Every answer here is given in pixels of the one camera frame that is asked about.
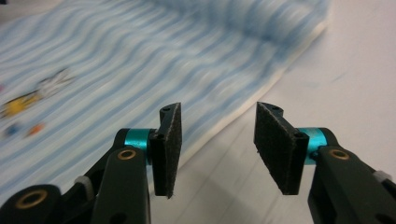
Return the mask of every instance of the striped fabric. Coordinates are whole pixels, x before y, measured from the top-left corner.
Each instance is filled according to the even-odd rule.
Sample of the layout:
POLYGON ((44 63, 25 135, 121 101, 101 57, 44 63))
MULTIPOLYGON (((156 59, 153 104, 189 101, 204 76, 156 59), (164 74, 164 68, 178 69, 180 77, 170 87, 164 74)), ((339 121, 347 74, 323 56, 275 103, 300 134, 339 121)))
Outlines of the striped fabric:
POLYGON ((0 203, 33 184, 64 192, 117 130, 157 128, 158 110, 175 102, 183 164, 271 88, 324 29, 326 8, 326 0, 65 0, 6 23, 0 104, 35 98, 0 119, 0 203), (70 83, 58 87, 64 69, 70 83), (43 96, 44 82, 55 93, 43 96), (44 128, 29 135, 37 124, 44 128))

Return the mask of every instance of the white table surface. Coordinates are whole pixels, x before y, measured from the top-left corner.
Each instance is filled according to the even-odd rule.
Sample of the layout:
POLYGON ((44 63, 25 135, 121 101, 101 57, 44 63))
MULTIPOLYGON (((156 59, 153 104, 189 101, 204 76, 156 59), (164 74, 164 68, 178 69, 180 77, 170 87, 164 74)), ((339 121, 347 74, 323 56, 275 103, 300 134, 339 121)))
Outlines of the white table surface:
MULTIPOLYGON (((61 0, 11 0, 0 24, 61 0)), ((329 28, 262 98, 294 127, 327 127, 341 146, 396 177, 396 2, 333 0, 329 28)), ((171 200, 151 197, 152 223, 312 223, 315 166, 282 196, 253 144, 255 106, 178 171, 171 200)))

